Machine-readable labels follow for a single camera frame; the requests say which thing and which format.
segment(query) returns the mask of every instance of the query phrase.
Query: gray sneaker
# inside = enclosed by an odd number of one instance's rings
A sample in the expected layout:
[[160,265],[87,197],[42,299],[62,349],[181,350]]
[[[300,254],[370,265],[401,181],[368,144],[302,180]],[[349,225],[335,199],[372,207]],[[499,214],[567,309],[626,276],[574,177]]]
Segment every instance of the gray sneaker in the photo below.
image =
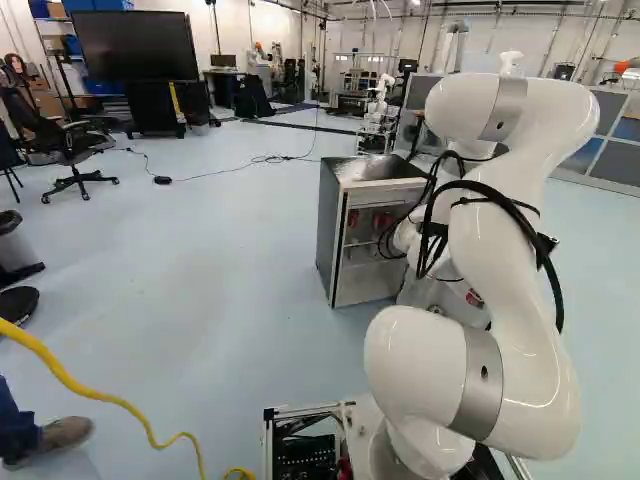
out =
[[66,452],[84,443],[93,433],[93,421],[86,417],[65,417],[42,427],[38,448],[16,460],[3,460],[7,470],[20,470],[37,458]]

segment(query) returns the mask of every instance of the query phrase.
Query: office chair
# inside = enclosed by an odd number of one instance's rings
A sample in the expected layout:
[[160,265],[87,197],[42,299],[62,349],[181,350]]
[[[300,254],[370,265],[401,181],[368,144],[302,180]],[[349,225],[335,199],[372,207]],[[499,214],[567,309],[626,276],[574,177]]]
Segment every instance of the office chair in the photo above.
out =
[[60,126],[55,120],[41,116],[16,88],[0,88],[0,93],[9,118],[20,136],[25,138],[23,130],[35,134],[35,138],[24,140],[24,147],[44,154],[57,154],[56,163],[71,167],[73,172],[71,177],[57,179],[54,188],[42,194],[42,203],[51,203],[51,195],[72,185],[80,187],[83,200],[90,200],[84,182],[120,183],[117,177],[103,177],[100,170],[80,173],[76,168],[78,163],[115,144],[101,119],[82,120]]

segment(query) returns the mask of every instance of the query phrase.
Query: black cable on floor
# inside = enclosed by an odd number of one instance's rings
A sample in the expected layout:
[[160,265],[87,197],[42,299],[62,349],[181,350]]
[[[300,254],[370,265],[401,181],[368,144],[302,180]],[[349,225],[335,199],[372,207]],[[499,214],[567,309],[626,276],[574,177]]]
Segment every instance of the black cable on floor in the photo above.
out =
[[[313,149],[315,148],[315,145],[316,145],[316,139],[318,137],[318,113],[319,113],[319,111],[320,111],[320,104],[316,105],[316,118],[315,118],[315,126],[314,126],[313,140],[311,142],[311,147],[309,148],[307,153],[305,153],[304,155],[300,155],[300,156],[291,156],[291,155],[282,155],[282,154],[258,155],[256,157],[251,158],[248,163],[245,163],[245,164],[240,165],[238,167],[227,168],[227,169],[222,169],[222,170],[215,170],[213,172],[201,173],[199,175],[193,175],[193,176],[185,177],[185,178],[177,178],[177,179],[173,179],[173,182],[188,182],[190,180],[196,180],[198,178],[211,177],[211,176],[220,175],[220,174],[223,174],[223,173],[238,172],[240,170],[244,170],[245,168],[251,167],[253,165],[258,165],[258,164],[261,164],[261,163],[285,163],[285,162],[290,162],[290,161],[319,163],[320,160],[314,160],[314,159],[308,159],[307,158],[309,155],[311,155],[311,152],[313,152]],[[126,152],[129,152],[129,153],[133,153],[134,155],[141,155],[145,159],[144,170],[145,170],[145,172],[147,172],[147,174],[149,176],[154,177],[154,178],[163,176],[163,175],[154,173],[151,170],[149,170],[149,156],[146,153],[144,153],[144,152],[136,152],[131,147],[117,148],[117,149],[111,149],[111,150],[112,151],[113,150],[126,151]]]

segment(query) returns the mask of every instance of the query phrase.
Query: person's leg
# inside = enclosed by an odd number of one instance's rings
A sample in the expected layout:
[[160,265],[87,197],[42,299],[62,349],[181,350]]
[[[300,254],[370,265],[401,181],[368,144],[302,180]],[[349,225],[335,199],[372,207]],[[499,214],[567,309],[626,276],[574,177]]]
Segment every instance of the person's leg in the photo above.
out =
[[7,381],[0,376],[0,457],[11,462],[35,450],[40,435],[34,413],[18,410]]
[[21,412],[7,381],[0,375],[0,457],[2,466],[18,470],[48,453],[63,452],[89,438],[93,422],[85,417],[65,417],[38,427],[33,412]]

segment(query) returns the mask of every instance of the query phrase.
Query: jeans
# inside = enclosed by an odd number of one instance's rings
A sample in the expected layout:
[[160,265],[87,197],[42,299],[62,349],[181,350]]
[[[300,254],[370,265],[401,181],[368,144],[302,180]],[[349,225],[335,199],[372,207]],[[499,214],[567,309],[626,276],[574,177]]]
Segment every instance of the jeans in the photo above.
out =
[[7,381],[0,375],[0,457],[16,460],[35,449],[39,440],[34,413],[18,410]]

